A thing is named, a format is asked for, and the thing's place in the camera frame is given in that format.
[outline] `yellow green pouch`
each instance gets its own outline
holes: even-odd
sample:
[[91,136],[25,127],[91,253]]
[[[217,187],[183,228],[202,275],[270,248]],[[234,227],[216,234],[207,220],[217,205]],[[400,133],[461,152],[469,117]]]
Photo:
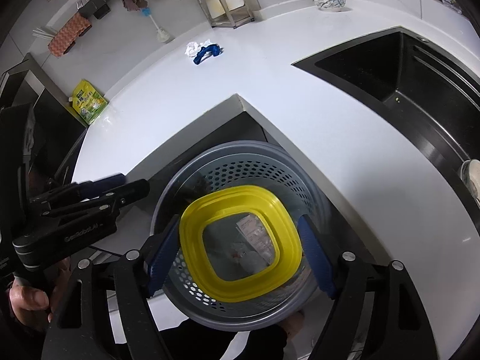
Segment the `yellow green pouch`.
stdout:
[[73,109],[88,125],[93,123],[108,104],[92,84],[84,79],[73,90],[71,100]]

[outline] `white countertop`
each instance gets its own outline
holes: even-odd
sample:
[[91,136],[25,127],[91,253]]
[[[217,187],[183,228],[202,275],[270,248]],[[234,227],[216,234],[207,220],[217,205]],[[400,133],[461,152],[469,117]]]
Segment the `white countertop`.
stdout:
[[151,171],[139,173],[138,164],[237,93],[298,148],[303,162],[285,146],[331,200],[344,199],[388,254],[403,261],[441,359],[447,359],[480,314],[480,237],[470,217],[403,135],[348,94],[291,64],[398,25],[445,48],[476,74],[480,51],[407,13],[361,0],[347,6],[345,12],[311,7],[236,30],[207,31],[195,40],[210,38],[224,52],[199,66],[184,47],[174,50],[111,99],[90,126],[74,180],[129,174],[135,167],[135,176],[150,178]]

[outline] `patterned ceramic bowl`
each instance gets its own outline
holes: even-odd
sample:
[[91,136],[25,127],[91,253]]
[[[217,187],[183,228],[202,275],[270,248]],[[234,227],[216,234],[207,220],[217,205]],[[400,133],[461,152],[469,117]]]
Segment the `patterned ceramic bowl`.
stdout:
[[322,11],[338,12],[345,6],[345,0],[313,0]]

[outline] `receipt in trash can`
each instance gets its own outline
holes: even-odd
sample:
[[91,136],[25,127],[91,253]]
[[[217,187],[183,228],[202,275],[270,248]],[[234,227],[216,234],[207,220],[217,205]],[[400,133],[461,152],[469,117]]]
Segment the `receipt in trash can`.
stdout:
[[271,265],[275,259],[275,248],[262,221],[249,214],[237,222],[237,227],[256,252]]

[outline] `crumpled tissue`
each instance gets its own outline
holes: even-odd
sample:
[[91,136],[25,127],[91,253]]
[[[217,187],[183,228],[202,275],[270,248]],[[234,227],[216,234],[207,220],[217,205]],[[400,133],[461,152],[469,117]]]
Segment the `crumpled tissue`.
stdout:
[[185,51],[185,55],[189,56],[190,58],[195,58],[198,52],[202,49],[202,47],[207,47],[211,44],[213,43],[210,41],[210,39],[207,39],[205,42],[202,42],[200,44],[196,42],[190,42],[187,45],[187,50]]

